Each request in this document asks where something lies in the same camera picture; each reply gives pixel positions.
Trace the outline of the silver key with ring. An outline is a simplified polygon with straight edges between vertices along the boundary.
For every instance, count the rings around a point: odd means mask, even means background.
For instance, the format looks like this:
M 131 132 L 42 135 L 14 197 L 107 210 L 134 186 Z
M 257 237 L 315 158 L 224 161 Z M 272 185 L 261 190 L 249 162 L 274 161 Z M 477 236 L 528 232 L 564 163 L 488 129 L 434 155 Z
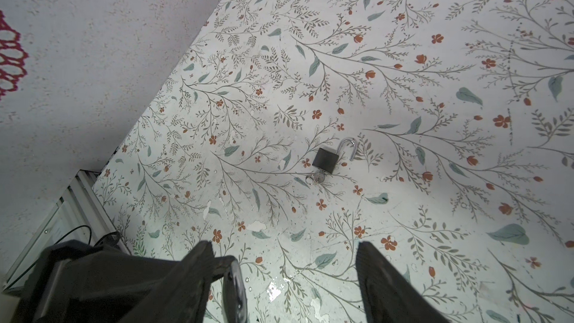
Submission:
M 305 182 L 308 185 L 321 185 L 326 178 L 326 173 L 323 170 L 316 170 L 312 173 L 309 173 L 305 177 Z

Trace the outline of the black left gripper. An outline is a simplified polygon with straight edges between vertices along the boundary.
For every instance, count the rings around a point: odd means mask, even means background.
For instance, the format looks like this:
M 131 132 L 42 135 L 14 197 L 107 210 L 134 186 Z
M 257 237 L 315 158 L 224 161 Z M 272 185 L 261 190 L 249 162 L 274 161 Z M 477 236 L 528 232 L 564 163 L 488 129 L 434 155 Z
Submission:
M 25 282 L 12 322 L 122 322 L 181 261 L 76 240 L 52 245 Z

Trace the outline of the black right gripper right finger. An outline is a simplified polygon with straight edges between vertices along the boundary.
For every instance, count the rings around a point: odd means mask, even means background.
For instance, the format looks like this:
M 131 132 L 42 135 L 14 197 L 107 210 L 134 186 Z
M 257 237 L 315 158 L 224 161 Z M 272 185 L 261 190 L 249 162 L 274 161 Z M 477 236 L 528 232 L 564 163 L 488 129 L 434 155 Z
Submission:
M 368 323 L 447 323 L 370 242 L 360 242 L 356 269 Z

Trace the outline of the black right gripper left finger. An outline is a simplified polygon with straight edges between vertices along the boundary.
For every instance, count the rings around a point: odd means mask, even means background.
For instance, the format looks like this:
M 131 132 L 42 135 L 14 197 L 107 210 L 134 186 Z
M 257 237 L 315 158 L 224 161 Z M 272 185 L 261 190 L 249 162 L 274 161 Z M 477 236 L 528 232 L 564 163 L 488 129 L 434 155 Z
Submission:
M 212 244 L 198 243 L 122 322 L 202 322 L 215 270 Z

